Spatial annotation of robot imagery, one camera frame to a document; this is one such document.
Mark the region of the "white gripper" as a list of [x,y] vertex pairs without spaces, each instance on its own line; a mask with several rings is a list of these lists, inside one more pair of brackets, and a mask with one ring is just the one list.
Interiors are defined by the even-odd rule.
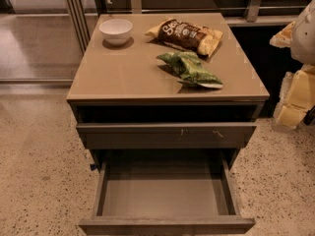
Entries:
[[[278,48],[290,47],[294,25],[295,22],[291,22],[275,34],[270,44]],[[315,66],[305,64],[294,74],[288,104],[298,109],[279,102],[274,112],[275,123],[296,128],[306,116],[305,112],[315,105]]]

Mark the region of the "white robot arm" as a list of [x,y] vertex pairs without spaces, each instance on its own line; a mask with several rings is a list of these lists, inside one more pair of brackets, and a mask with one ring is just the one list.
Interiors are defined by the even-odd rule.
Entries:
[[315,0],[294,22],[275,34],[270,44],[288,47],[291,58],[302,64],[294,74],[285,73],[274,112],[275,124],[284,129],[295,129],[301,122],[310,125],[315,106]]

